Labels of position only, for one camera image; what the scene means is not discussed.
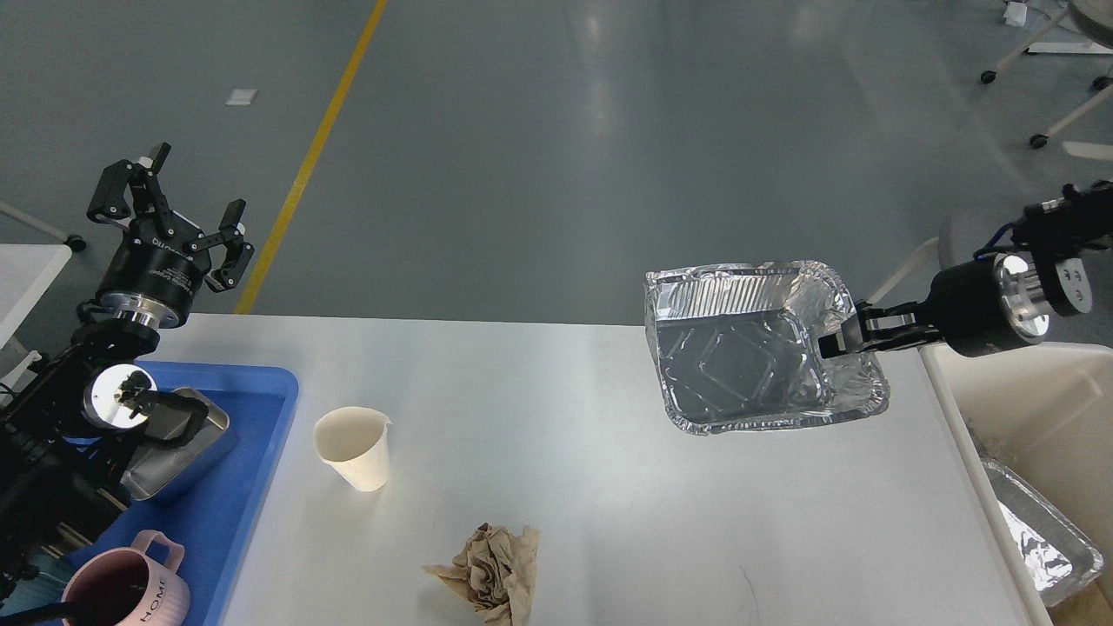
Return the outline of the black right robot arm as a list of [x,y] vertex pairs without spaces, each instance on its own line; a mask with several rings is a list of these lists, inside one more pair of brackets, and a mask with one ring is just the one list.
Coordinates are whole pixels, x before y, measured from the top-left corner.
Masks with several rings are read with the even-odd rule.
[[925,300],[878,309],[861,300],[837,331],[819,338],[823,358],[945,343],[961,356],[1038,345],[1050,317],[1082,316],[1093,294],[1083,255],[1109,252],[1110,180],[1072,183],[1031,203],[971,260],[940,270]]

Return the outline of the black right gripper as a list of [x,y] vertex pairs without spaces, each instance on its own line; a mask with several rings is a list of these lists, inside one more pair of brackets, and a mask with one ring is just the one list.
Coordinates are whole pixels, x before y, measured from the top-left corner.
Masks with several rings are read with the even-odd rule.
[[861,336],[838,331],[818,338],[819,356],[903,351],[940,341],[965,358],[1038,345],[1050,320],[1027,297],[1026,274],[1030,263],[1018,255],[991,254],[942,270],[925,302],[880,306],[860,300],[855,319]]

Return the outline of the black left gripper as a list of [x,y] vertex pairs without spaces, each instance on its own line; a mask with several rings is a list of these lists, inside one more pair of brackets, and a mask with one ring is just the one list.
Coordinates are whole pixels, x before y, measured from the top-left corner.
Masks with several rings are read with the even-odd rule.
[[[160,143],[139,160],[104,167],[86,211],[96,224],[120,225],[124,218],[134,217],[124,227],[122,244],[93,297],[104,309],[135,299],[154,301],[162,309],[160,327],[184,325],[204,277],[211,292],[237,288],[255,253],[242,223],[247,206],[243,199],[228,203],[210,235],[203,236],[190,219],[173,219],[170,202],[157,178],[170,151],[170,143]],[[196,239],[198,252],[190,252],[188,246]],[[207,250],[214,247],[223,247],[225,257],[211,267]]]

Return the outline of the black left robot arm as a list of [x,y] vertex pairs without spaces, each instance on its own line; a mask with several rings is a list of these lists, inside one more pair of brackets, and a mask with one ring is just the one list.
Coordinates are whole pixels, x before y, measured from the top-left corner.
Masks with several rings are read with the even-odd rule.
[[160,390],[137,361],[164,329],[187,323],[199,290],[237,288],[255,250],[243,199],[209,234],[171,209],[158,179],[170,151],[160,143],[104,167],[86,214],[122,242],[78,304],[68,348],[3,407],[3,599],[39,576],[35,554],[90,546],[131,506],[124,475],[139,450],[188,448],[210,419],[201,400]]

